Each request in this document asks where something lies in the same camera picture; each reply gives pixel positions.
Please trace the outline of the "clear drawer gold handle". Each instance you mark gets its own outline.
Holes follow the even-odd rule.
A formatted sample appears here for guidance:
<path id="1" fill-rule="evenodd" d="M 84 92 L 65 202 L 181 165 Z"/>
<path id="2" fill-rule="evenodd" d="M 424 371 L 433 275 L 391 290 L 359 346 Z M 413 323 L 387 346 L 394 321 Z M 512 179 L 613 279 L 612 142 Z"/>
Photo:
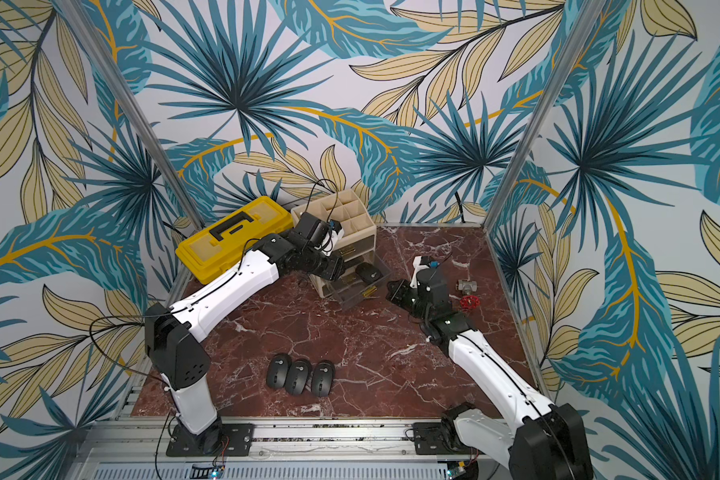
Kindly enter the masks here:
<path id="1" fill-rule="evenodd" d="M 329 284 L 329 298 L 348 310 L 371 299 L 389 278 L 390 269 L 380 259 L 356 262 L 348 272 Z"/>

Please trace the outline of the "black computer mouse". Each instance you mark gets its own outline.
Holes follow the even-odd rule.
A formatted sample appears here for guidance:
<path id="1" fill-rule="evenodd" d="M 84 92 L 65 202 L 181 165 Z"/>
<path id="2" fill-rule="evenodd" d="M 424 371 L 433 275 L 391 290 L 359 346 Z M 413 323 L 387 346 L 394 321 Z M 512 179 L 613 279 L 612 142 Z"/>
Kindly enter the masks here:
<path id="1" fill-rule="evenodd" d="M 311 392 L 318 398 L 330 395 L 335 378 L 335 366 L 330 360 L 319 361 L 313 369 Z"/>
<path id="2" fill-rule="evenodd" d="M 288 369 L 286 382 L 284 385 L 285 391 L 289 395 L 301 395 L 304 392 L 306 385 L 309 381 L 311 371 L 312 365 L 308 360 L 295 360 Z"/>
<path id="3" fill-rule="evenodd" d="M 379 281 L 383 277 L 382 271 L 375 265 L 369 262 L 362 262 L 355 268 L 355 274 L 365 284 L 372 285 Z"/>
<path id="4" fill-rule="evenodd" d="M 272 390 L 278 390 L 285 386 L 292 359 L 287 353 L 275 354 L 268 365 L 266 373 L 266 385 Z"/>

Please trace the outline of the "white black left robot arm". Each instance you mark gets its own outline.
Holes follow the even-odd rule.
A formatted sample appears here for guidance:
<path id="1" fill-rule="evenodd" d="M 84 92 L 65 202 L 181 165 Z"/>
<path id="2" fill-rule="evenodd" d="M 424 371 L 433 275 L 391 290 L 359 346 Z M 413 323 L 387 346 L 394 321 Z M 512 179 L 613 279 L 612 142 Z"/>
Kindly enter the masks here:
<path id="1" fill-rule="evenodd" d="M 344 272 L 335 251 L 344 237 L 337 221 L 295 227 L 256 240 L 229 270 L 194 294 L 145 315 L 147 356 L 166 383 L 179 425 L 196 441 L 219 441 L 221 419 L 207 381 L 202 342 L 233 310 L 294 271 L 330 281 Z"/>

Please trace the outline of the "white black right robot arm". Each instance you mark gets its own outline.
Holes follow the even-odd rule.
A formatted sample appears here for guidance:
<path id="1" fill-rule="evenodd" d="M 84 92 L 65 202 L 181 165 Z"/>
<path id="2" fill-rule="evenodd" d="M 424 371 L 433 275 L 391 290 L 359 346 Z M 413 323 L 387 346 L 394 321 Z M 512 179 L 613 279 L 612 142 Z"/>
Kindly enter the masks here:
<path id="1" fill-rule="evenodd" d="M 514 479 L 592 479 L 578 411 L 554 404 L 517 374 L 449 297 L 439 297 L 441 286 L 391 281 L 386 299 L 421 321 L 428 341 L 471 377 L 502 416 L 497 421 L 462 405 L 446 418 L 446 437 L 485 454 Z"/>

